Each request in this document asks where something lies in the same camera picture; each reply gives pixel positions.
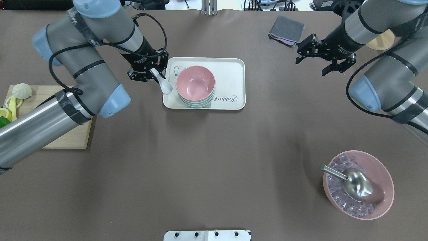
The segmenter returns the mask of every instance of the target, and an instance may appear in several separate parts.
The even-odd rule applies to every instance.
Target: white tray
[[[196,109],[184,104],[175,89],[178,74],[187,67],[200,65],[213,72],[216,80],[214,99],[205,110],[240,110],[246,102],[245,64],[234,58],[173,57],[168,60],[166,80],[173,86],[169,95],[163,95],[163,104],[170,109]]]

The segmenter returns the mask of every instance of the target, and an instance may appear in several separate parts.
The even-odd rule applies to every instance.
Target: pink bowl
[[[177,77],[175,88],[185,100],[203,101],[214,92],[215,78],[213,73],[202,66],[190,66]]]
[[[324,191],[333,205],[338,208],[343,213],[346,213],[347,215],[361,219],[361,220],[372,220],[377,219],[383,216],[388,212],[388,210],[392,206],[392,202],[394,201],[394,183],[392,182],[391,175],[389,174],[387,168],[374,156],[363,152],[363,151],[345,151],[337,155],[333,158],[333,160],[328,164],[328,166],[331,165],[331,163],[339,156],[346,155],[347,157],[356,157],[358,160],[358,163],[367,171],[367,177],[370,178],[373,182],[377,183],[385,192],[385,198],[383,201],[379,202],[376,207],[374,208],[374,211],[365,216],[365,217],[355,217],[347,212],[345,212],[343,209],[339,207],[339,205],[333,200],[333,197],[331,196],[331,193],[328,189],[328,183],[327,183],[327,173],[324,173],[323,176],[323,185],[324,185]]]

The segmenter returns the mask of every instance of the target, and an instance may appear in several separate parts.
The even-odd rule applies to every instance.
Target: cable
[[[259,0],[259,2],[257,3],[257,10],[258,11],[263,11],[263,9],[262,9],[262,0]]]
[[[393,52],[393,51],[395,51],[395,50],[397,50],[398,48],[400,48],[405,42],[407,42],[407,41],[409,41],[411,38],[413,38],[413,36],[416,34],[416,32],[413,32],[413,33],[411,33],[407,38],[405,38],[403,41],[401,41],[399,44],[397,44],[396,46],[394,46],[393,48],[391,48],[391,49],[389,49],[388,51],[386,51],[386,52],[383,52],[382,54],[380,54],[380,55],[378,55],[378,56],[376,56],[376,57],[374,57],[374,58],[372,58],[371,60],[369,60],[369,61],[367,61],[367,63],[365,63],[365,64],[363,64],[360,68],[358,68],[353,74],[352,74],[352,76],[349,78],[349,81],[348,81],[348,83],[346,84],[346,97],[348,98],[348,100],[355,106],[355,107],[357,107],[359,110],[361,110],[361,111],[363,111],[363,112],[365,112],[365,113],[367,113],[367,114],[371,114],[371,115],[374,115],[374,116],[379,116],[379,117],[384,117],[384,118],[388,118],[388,119],[393,119],[394,117],[393,116],[390,116],[390,115],[386,115],[386,114],[379,114],[379,113],[374,113],[374,112],[371,112],[371,111],[368,111],[368,110],[366,110],[366,109],[364,109],[363,107],[361,107],[360,105],[358,105],[352,98],[351,98],[351,95],[349,94],[349,87],[350,87],[350,85],[351,85],[351,82],[352,82],[352,80],[354,79],[354,77],[357,75],[357,73],[359,72],[359,71],[361,71],[362,69],[364,69],[366,66],[368,66],[369,64],[371,64],[371,63],[373,63],[373,62],[375,62],[377,59],[379,59],[379,58],[381,58],[381,57],[383,57],[383,56],[385,56],[385,55],[387,55],[387,54],[389,54],[389,53],[391,53],[391,52]],[[422,126],[420,126],[420,125],[418,125],[418,124],[416,124],[416,123],[413,123],[413,122],[409,122],[409,123],[406,123],[406,124],[408,124],[408,125],[410,125],[410,126],[413,126],[413,127],[415,127],[415,128],[417,128],[418,130],[420,130],[420,131],[422,131],[423,133],[425,133],[425,134],[427,134],[428,135],[428,129],[426,129],[426,128],[424,128],[424,127],[422,127]]]
[[[296,11],[296,4],[290,0],[287,6],[284,8],[284,11]]]
[[[132,6],[132,8],[133,8],[133,9],[141,10],[141,9],[138,9],[138,8],[140,8],[140,7],[141,7],[141,5],[140,5],[138,8],[134,7],[134,5],[133,5],[133,4],[131,4],[131,6]]]
[[[276,1],[276,3],[275,3],[275,5],[273,6],[273,8],[272,8],[272,10],[271,10],[271,11],[274,11],[274,9],[275,9],[275,7],[276,7],[276,5],[277,5],[278,3],[287,3],[287,1],[284,1],[284,0],[277,0],[277,1]]]
[[[131,5],[132,4],[132,2],[130,2],[128,5],[124,5],[124,6],[122,6],[122,7],[127,7],[127,6],[129,6],[129,5]]]
[[[157,57],[161,56],[161,55],[165,52],[165,50],[166,50],[166,46],[167,46],[167,44],[168,44],[168,41],[167,41],[167,39],[166,39],[165,29],[163,28],[163,26],[161,25],[161,23],[160,23],[157,19],[155,19],[153,16],[151,16],[151,15],[149,15],[149,14],[147,14],[147,13],[139,13],[139,14],[137,14],[137,15],[133,16],[133,17],[132,17],[132,19],[133,19],[133,20],[136,20],[136,19],[138,19],[138,18],[139,18],[139,17],[141,17],[141,16],[147,16],[147,17],[150,17],[151,19],[153,19],[153,20],[154,20],[154,21],[155,21],[155,22],[160,26],[160,29],[162,30],[163,36],[164,36],[164,38],[165,38],[165,45],[163,46],[163,48],[161,49],[161,51],[160,51],[159,53],[154,54],[154,55],[143,55],[143,54],[139,54],[139,53],[133,52],[133,51],[128,50],[128,49],[125,49],[125,48],[123,48],[123,47],[121,47],[121,46],[119,46],[119,45],[115,45],[115,44],[112,44],[112,43],[109,43],[109,42],[104,42],[104,41],[102,41],[102,43],[103,43],[104,45],[112,46],[112,47],[118,48],[118,49],[120,49],[120,50],[122,50],[122,51],[128,52],[128,53],[130,53],[130,54],[134,54],[134,55],[139,56],[139,57],[145,57],[145,58],[157,58]],[[56,81],[56,82],[57,82],[61,87],[63,87],[63,88],[66,90],[66,92],[72,92],[72,93],[77,94],[77,95],[81,95],[81,94],[83,94],[83,90],[81,90],[81,89],[79,89],[79,88],[75,88],[75,87],[70,88],[70,87],[68,87],[67,85],[65,85],[64,83],[62,83],[62,82],[58,79],[58,77],[56,76],[56,74],[55,74],[55,72],[54,72],[54,69],[53,69],[53,61],[54,61],[54,58],[55,58],[57,55],[59,55],[59,54],[61,54],[61,53],[63,53],[63,52],[66,52],[66,51],[69,51],[69,50],[73,50],[73,49],[78,49],[78,48],[85,48],[85,47],[92,47],[92,45],[91,45],[90,43],[86,43],[86,44],[81,44],[81,45],[77,45],[77,46],[72,46],[72,47],[63,48],[63,49],[58,50],[58,51],[56,51],[55,53],[53,53],[53,54],[51,55],[51,57],[49,58],[49,72],[51,73],[51,75],[52,75],[53,79],[54,79],[54,80],[55,80],[55,81]]]

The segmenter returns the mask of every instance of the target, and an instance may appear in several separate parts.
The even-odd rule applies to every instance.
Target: folded towel
[[[289,47],[295,47],[302,41],[305,26],[306,24],[299,21],[284,16],[278,16],[268,36]]]

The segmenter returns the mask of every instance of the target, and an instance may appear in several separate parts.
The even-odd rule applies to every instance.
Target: robotic arm
[[[402,37],[401,43],[362,75],[349,88],[349,94],[368,113],[382,109],[391,119],[418,127],[408,129],[428,144],[428,95],[412,82],[428,66],[427,3],[368,0],[324,40],[312,34],[302,41],[296,63],[306,57],[321,57],[331,61],[323,76],[331,71],[344,72],[355,64],[356,50],[391,29]]]
[[[154,50],[133,21],[139,15],[131,19],[118,0],[73,0],[73,4],[67,16],[33,37],[33,45],[46,61],[64,65],[77,85],[68,88],[59,82],[65,90],[0,129],[0,174],[92,116],[108,118],[129,105],[126,90],[95,47],[121,47],[119,52],[131,64],[128,75],[133,80],[158,81],[166,68],[166,44]]]

